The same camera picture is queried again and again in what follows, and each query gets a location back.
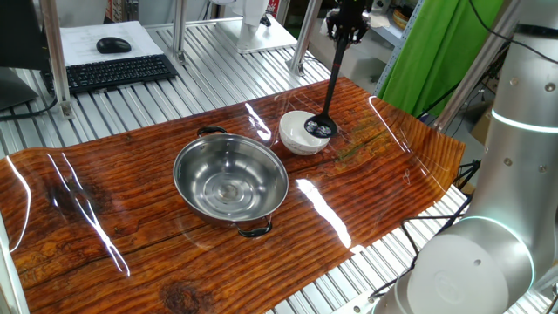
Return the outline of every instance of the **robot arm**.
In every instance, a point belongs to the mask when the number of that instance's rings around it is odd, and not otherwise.
[[[244,24],[258,27],[268,4],[269,0],[237,0],[232,4],[232,9],[235,14],[244,17]]]
[[[339,8],[330,11],[326,18],[328,37],[336,42],[348,38],[348,44],[360,43],[370,23],[363,11],[370,12],[370,9],[370,0],[340,1]]]
[[[558,58],[558,3],[524,2],[514,39]],[[512,44],[478,188],[374,314],[500,314],[552,267],[558,207],[558,65]]]

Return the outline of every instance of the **shelf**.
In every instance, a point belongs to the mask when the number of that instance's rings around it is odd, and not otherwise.
[[[399,26],[395,25],[393,21],[393,11],[387,12],[387,18],[390,21],[389,27],[372,27],[372,29],[378,33],[385,40],[397,46],[401,42],[401,36],[403,35],[403,30]]]

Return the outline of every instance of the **metal grating floor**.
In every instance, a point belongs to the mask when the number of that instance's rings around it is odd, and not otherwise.
[[[153,40],[170,56],[172,26],[147,28]],[[0,122],[0,158],[29,147],[66,147],[116,133],[187,117],[277,92],[328,79],[330,72],[314,59],[305,64],[306,76],[291,74],[285,61],[294,48],[239,55],[214,22],[195,22],[186,30],[187,65],[174,64],[179,77],[121,88],[114,92],[72,95],[76,119],[62,118],[56,106],[32,119]],[[38,72],[17,74],[39,98],[0,115],[29,113],[45,108],[51,97]],[[465,200],[452,187],[444,198],[422,215],[449,215]],[[422,247],[441,227],[440,222],[410,223],[410,232]],[[393,230],[325,276],[278,304],[269,313],[331,313],[359,294],[373,290],[410,264],[412,248],[401,229]],[[541,313],[549,301],[527,293],[507,313]]]
[[[155,43],[170,56],[170,25],[147,28]],[[174,64],[179,77],[121,88],[114,92],[72,95],[76,119],[62,119],[56,106],[40,117],[0,122],[0,158],[29,147],[66,147],[143,126],[187,117],[328,79],[330,72],[314,59],[306,76],[289,72],[285,61],[294,48],[240,55],[211,22],[189,24],[187,65]],[[40,96],[0,115],[45,108],[51,97],[36,71],[17,74]]]

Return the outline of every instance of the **wooden table surface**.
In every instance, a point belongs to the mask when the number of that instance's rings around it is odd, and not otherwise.
[[[316,155],[287,150],[279,119],[317,113],[326,88],[0,160],[0,209],[31,312],[262,313],[441,198],[464,145],[345,78],[331,108],[340,134]],[[174,159],[208,125],[260,141],[285,165],[289,194],[270,233],[212,227],[174,187]]]

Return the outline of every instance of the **white paper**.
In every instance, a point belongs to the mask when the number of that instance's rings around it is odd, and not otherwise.
[[[382,15],[370,14],[370,27],[373,28],[390,27],[390,20],[387,18],[385,14]]]
[[[66,66],[163,53],[138,21],[61,28],[60,35]],[[123,53],[100,53],[97,51],[97,42],[107,37],[124,39],[132,46],[132,50]]]

